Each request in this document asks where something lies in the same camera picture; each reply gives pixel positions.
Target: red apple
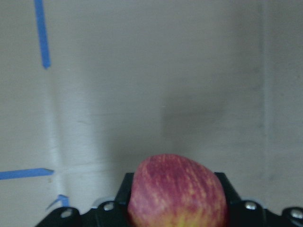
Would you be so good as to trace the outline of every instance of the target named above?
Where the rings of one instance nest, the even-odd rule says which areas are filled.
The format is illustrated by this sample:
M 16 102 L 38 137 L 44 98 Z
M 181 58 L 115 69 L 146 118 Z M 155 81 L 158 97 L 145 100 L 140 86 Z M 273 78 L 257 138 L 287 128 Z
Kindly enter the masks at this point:
M 216 175 L 173 154 L 140 163 L 127 210 L 134 227 L 225 227 L 228 217 Z

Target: gray wall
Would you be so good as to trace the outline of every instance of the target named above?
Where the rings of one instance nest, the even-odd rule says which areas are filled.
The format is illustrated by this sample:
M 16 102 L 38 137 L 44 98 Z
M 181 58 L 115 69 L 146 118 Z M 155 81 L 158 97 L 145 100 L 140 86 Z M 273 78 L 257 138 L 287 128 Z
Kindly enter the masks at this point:
M 0 8 L 0 226 L 33 226 L 58 194 L 86 212 L 146 157 L 225 172 L 274 212 L 303 205 L 303 3 L 32 1 Z

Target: bolt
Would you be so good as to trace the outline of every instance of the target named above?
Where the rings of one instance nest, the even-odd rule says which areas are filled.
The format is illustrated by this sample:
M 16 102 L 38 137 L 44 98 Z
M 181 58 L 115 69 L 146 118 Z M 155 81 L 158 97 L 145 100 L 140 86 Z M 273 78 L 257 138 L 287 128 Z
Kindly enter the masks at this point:
M 72 209 L 68 208 L 61 213 L 61 218 L 67 218 L 72 214 Z
M 246 209 L 249 209 L 249 210 L 255 210 L 255 209 L 257 209 L 257 205 L 256 205 L 255 202 L 247 201 L 247 202 L 245 203 L 245 208 L 246 208 Z
M 290 211 L 290 215 L 293 217 L 293 218 L 299 218 L 299 219 L 303 219 L 303 212 L 298 210 L 298 209 L 292 209 Z
M 106 210 L 106 211 L 112 210 L 113 208 L 114 208 L 114 203 L 113 202 L 109 202 L 109 203 L 107 203 L 103 206 L 103 209 Z

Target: black plastic bracket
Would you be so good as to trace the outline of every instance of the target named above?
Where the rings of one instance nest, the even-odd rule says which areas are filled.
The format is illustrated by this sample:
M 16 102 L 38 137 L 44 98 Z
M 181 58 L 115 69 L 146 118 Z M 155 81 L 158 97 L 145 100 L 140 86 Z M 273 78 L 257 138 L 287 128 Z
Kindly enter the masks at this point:
M 215 173 L 223 186 L 229 208 L 229 227 L 303 227 L 303 208 L 290 207 L 277 215 L 255 201 L 244 201 L 224 173 Z M 47 215 L 36 227 L 130 227 L 127 205 L 133 173 L 127 173 L 113 201 L 80 215 L 76 208 L 61 207 Z

